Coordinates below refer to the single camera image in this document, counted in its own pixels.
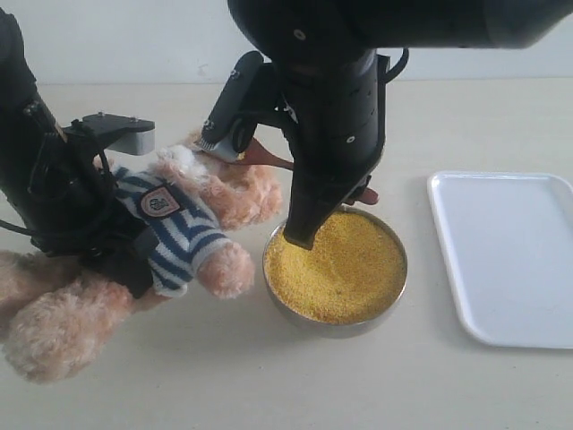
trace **fluffy fur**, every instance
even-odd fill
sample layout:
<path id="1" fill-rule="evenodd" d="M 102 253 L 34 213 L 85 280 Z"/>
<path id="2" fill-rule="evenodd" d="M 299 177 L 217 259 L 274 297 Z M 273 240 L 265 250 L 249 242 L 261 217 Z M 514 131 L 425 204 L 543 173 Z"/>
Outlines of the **fluffy fur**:
<path id="1" fill-rule="evenodd" d="M 269 168 L 221 163 L 196 151 L 197 138 L 191 133 L 183 146 L 158 151 L 150 170 L 201 197 L 223 230 L 279 212 L 282 196 Z M 201 265 L 197 280 L 214 297 L 229 299 L 249 290 L 254 273 L 249 253 L 232 242 Z M 126 287 L 83 269 L 72 257 L 0 252 L 0 341 L 7 362 L 30 382 L 75 376 L 127 317 L 168 300 L 153 289 L 134 300 Z"/>

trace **white tray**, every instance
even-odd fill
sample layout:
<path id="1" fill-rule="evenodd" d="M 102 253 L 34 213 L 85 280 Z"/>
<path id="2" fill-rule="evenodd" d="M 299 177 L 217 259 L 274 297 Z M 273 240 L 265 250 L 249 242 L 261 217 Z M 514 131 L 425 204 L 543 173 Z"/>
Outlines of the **white tray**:
<path id="1" fill-rule="evenodd" d="M 458 316 L 493 346 L 573 348 L 573 188 L 545 174 L 429 178 Z"/>

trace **bowl rim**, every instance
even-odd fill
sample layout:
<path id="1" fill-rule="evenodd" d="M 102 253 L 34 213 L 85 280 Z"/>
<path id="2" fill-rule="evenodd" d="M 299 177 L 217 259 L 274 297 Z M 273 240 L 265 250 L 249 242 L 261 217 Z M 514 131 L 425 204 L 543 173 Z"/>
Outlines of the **bowl rim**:
<path id="1" fill-rule="evenodd" d="M 324 327 L 329 327 L 332 329 L 336 329 L 336 328 L 353 328 L 353 327 L 360 327 L 366 324 L 370 324 L 373 323 L 377 320 L 379 320 L 381 317 L 383 317 L 384 315 L 389 314 L 390 312 L 392 312 L 392 310 L 398 305 L 398 302 L 402 299 L 402 296 L 404 295 L 404 292 L 406 291 L 406 284 L 407 284 L 407 279 L 408 279 L 408 274 L 409 274 L 409 270 L 408 270 L 408 257 L 407 257 L 407 252 L 406 252 L 406 247 L 404 246 L 404 243 L 402 242 L 402 240 L 400 239 L 400 237 L 398 236 L 398 234 L 396 233 L 396 231 L 394 231 L 394 229 L 387 224 L 386 222 L 384 222 L 382 219 L 378 218 L 375 215 L 372 215 L 370 212 L 368 211 L 364 211 L 362 209 L 358 209 L 355 207 L 350 207 L 350 206 L 346 206 L 346 205 L 342 205 L 340 207 L 338 207 L 333 213 L 354 213 L 356 215 L 360 215 L 363 216 L 365 218 L 367 218 L 368 220 L 372 221 L 374 224 L 376 224 L 378 227 L 382 228 L 384 230 L 384 232 L 386 234 L 388 234 L 391 239 L 394 241 L 394 243 L 398 246 L 398 250 L 400 252 L 400 254 L 402 255 L 403 258 L 403 263 L 404 263 L 404 272 L 406 274 L 406 276 L 404 277 L 404 282 L 402 283 L 402 285 L 400 286 L 400 292 L 398 293 L 398 296 L 396 297 L 396 299 L 394 299 L 394 301 L 392 302 L 392 304 L 387 307 L 386 309 L 384 309 L 383 311 L 381 311 L 380 313 L 376 314 L 375 316 L 368 318 L 366 320 L 360 321 L 360 322 L 352 322 L 349 324 L 335 324 L 332 322 L 323 322 L 323 321 L 319 321 L 319 320 L 313 320 L 312 318 L 309 318 L 307 316 L 304 316 L 302 314 L 299 314 L 296 310 L 292 309 L 289 305 L 287 305 L 285 302 L 283 302 L 280 297 L 278 297 L 278 295 L 273 291 L 273 288 L 269 282 L 269 276 L 266 270 L 266 265 L 265 265 L 265 258 L 269 252 L 269 247 L 270 244 L 272 243 L 272 241 L 277 237 L 278 232 L 280 231 L 280 229 L 282 229 L 286 223 L 287 220 L 284 219 L 282 222 L 280 222 L 272 231 L 272 233 L 270 234 L 269 238 L 267 239 L 267 243 L 264 246 L 263 252 L 262 252 L 262 275 L 263 278 L 265 279 L 265 285 L 267 286 L 267 290 L 269 291 L 269 293 L 288 311 L 290 312 L 293 316 L 302 319 L 303 321 L 305 321 L 306 323 L 309 324 L 318 324 Z"/>

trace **yellow grains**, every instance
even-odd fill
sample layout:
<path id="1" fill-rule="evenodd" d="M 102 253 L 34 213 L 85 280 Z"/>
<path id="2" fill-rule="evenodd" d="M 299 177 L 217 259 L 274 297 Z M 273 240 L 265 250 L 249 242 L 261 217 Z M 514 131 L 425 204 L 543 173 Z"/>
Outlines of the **yellow grains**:
<path id="1" fill-rule="evenodd" d="M 265 257 L 270 287 L 309 319 L 331 324 L 371 319 L 389 308 L 404 286 L 406 262 L 397 244 L 359 214 L 335 212 L 312 251 L 290 245 L 279 233 Z"/>

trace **shirt patch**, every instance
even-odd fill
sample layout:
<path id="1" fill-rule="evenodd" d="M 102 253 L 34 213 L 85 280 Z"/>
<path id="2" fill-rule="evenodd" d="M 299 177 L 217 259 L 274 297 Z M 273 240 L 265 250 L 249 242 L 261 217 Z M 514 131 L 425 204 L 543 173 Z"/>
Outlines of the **shirt patch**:
<path id="1" fill-rule="evenodd" d="M 141 211 L 148 217 L 163 219 L 182 209 L 181 204 L 165 186 L 159 186 L 141 196 Z"/>

